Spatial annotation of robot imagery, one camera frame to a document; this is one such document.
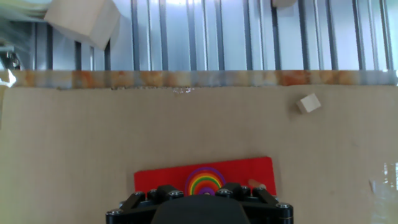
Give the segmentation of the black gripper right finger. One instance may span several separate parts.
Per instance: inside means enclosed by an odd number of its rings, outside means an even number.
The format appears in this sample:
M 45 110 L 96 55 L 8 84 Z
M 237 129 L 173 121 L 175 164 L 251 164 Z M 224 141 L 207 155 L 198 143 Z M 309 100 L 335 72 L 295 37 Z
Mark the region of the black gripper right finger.
M 279 202 L 264 187 L 251 189 L 231 182 L 217 190 L 215 195 L 237 202 L 239 214 L 247 218 L 249 223 L 294 224 L 293 206 Z

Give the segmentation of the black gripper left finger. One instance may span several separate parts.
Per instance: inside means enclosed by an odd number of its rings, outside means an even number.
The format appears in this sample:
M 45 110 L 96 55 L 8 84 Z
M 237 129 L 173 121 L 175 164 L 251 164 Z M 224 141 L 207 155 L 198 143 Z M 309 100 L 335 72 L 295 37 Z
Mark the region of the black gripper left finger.
M 119 208 L 106 212 L 106 224 L 150 223 L 158 208 L 173 199 L 184 197 L 172 185 L 162 185 L 145 192 L 134 192 Z

